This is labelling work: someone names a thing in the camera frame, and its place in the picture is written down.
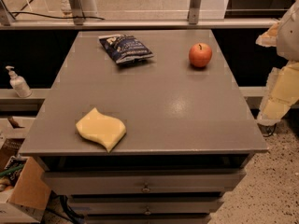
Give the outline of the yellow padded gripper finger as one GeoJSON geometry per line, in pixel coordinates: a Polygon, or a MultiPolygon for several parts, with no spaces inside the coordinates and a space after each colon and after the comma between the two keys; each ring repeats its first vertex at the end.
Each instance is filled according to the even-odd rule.
{"type": "Polygon", "coordinates": [[[258,36],[255,43],[266,48],[275,47],[277,45],[278,26],[278,22],[273,24],[266,32],[258,36]]]}
{"type": "Polygon", "coordinates": [[[274,67],[267,79],[265,94],[259,107],[257,122],[273,126],[299,101],[299,62],[274,67]]]}

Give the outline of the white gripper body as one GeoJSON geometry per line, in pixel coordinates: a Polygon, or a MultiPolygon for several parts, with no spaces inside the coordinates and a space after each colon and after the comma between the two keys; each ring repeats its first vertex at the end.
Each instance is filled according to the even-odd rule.
{"type": "Polygon", "coordinates": [[[279,22],[277,54],[289,61],[299,61],[299,0],[290,7],[279,22]]]}

